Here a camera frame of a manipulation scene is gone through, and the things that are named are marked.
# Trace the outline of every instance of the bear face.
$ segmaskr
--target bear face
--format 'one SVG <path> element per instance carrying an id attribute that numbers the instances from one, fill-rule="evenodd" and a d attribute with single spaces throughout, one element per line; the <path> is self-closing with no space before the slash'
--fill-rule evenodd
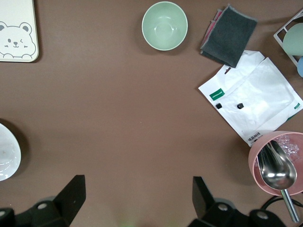
<path id="1" fill-rule="evenodd" d="M 36 52 L 36 45 L 31 37 L 32 27 L 24 22 L 19 27 L 7 26 L 0 22 L 0 53 L 5 58 L 25 58 Z"/>

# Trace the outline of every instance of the brown tabletop surface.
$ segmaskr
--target brown tabletop surface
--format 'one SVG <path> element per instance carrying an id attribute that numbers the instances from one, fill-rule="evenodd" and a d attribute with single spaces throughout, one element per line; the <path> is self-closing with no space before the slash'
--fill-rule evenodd
<path id="1" fill-rule="evenodd" d="M 186 227 L 196 218 L 193 176 L 244 214 L 271 197 L 250 174 L 249 146 L 197 89 L 222 66 L 199 48 L 216 10 L 231 3 L 258 19 L 246 49 L 269 57 L 303 97 L 303 79 L 273 38 L 303 3 L 174 2 L 188 33 L 161 52 L 141 32 L 154 0 L 35 1 L 38 59 L 0 64 L 0 122 L 22 150 L 18 171 L 0 182 L 0 207 L 21 213 L 75 175 L 85 175 L 87 198 L 73 227 Z M 303 132 L 302 121 L 299 112 L 278 130 Z M 283 202 L 269 210 L 296 226 Z"/>

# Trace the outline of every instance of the folded towel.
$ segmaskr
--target folded towel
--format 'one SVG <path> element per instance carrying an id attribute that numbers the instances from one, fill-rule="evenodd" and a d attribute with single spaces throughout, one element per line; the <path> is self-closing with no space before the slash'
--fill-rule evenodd
<path id="1" fill-rule="evenodd" d="M 257 25 L 257 20 L 238 12 L 231 5 L 218 18 L 217 15 L 218 13 L 203 39 L 201 54 L 235 68 Z"/>

